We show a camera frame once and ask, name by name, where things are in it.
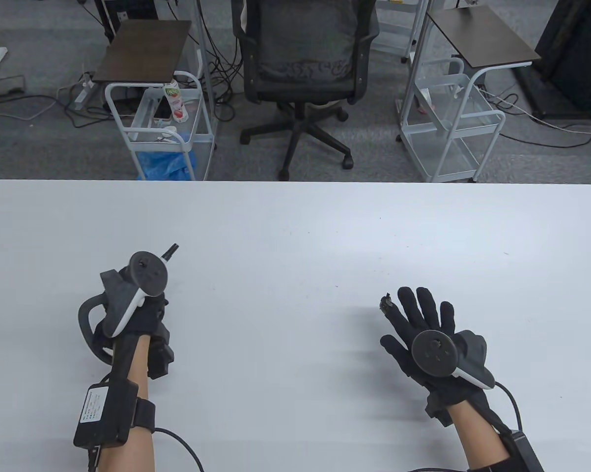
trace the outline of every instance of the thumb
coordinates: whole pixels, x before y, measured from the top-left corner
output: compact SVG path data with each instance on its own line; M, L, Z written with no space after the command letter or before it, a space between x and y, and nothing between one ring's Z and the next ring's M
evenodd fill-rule
M411 354L407 349L390 334L381 337L380 345L385 348L388 354L391 354L396 359L396 362L398 362L398 365L404 371L408 362L411 360Z

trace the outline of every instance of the chair base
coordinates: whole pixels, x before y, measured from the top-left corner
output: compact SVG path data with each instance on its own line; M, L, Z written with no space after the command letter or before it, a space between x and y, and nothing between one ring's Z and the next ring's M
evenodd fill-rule
M286 119L278 123L263 124L262 126L256 126L255 128L247 128L241 132L241 144L250 144L252 136L265 135L268 133L277 133L280 131L291 131L291 140L289 141L289 147L286 150L286 157L282 164L282 169L278 173L278 180L285 182L289 180L289 166L293 160L293 154L295 148L300 140L302 133L313 136L324 144L327 144L331 148L340 151L344 155L341 166L346 169L352 169L354 167L354 160L350 148L345 146L342 142L334 139L327 132L317 126L317 122L322 119L329 117L336 117L339 121L345 121L348 119L348 114L341 107L322 108L313 112L305 112L305 103L296 103L292 106L289 103L277 103L278 110L286 115Z

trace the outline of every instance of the blue plastic bag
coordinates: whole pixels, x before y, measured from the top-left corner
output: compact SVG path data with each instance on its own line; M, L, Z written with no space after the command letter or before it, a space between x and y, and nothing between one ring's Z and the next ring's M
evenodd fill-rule
M197 156L193 151L188 154L194 172ZM191 180L182 152L137 152L136 155L147 180Z

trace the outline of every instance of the forearm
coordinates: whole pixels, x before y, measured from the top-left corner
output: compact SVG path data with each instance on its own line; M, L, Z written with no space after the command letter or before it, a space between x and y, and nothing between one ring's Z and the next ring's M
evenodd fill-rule
M466 452L468 466L480 469L509 458L497 432L468 402L448 407L459 439Z
M147 358L151 338L143 335L138 340L134 359L127 378L138 385L138 397L148 400ZM103 449L99 462L100 472L154 472L156 463L151 432L145 428L132 428L129 438L121 447Z

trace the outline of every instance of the table surface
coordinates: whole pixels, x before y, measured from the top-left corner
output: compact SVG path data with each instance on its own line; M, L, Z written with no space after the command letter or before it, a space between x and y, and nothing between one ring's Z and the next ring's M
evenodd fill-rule
M400 285L486 337L545 470L591 470L591 186L3 180L0 472L85 470L73 434L107 369L77 309L100 272L174 242L176 360L150 393L207 471L464 470L378 345ZM158 470L194 467L154 440Z
M93 81L168 84L190 25L182 20L125 20Z
M442 9L428 15L475 69L540 59L489 6Z

